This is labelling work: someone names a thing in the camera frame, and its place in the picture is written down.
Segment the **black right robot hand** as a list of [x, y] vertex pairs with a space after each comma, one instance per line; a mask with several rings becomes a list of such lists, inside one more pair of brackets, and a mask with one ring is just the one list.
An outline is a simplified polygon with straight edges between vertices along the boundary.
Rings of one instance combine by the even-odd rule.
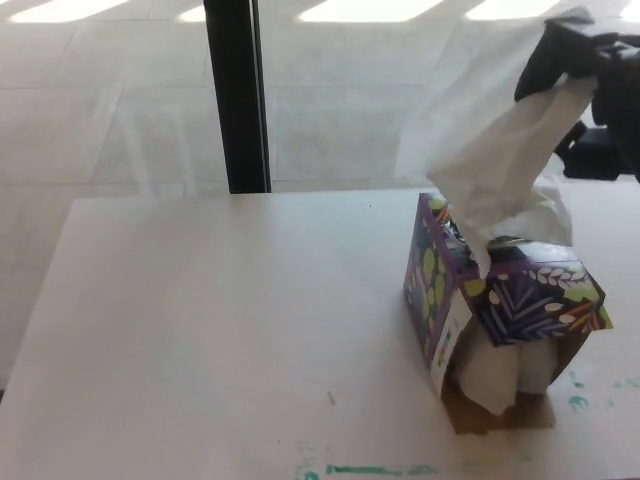
[[597, 80], [594, 128], [578, 120], [554, 152], [571, 179], [639, 176], [639, 37], [596, 22], [584, 8], [545, 21], [544, 33], [520, 75], [519, 101], [554, 86], [562, 75]]

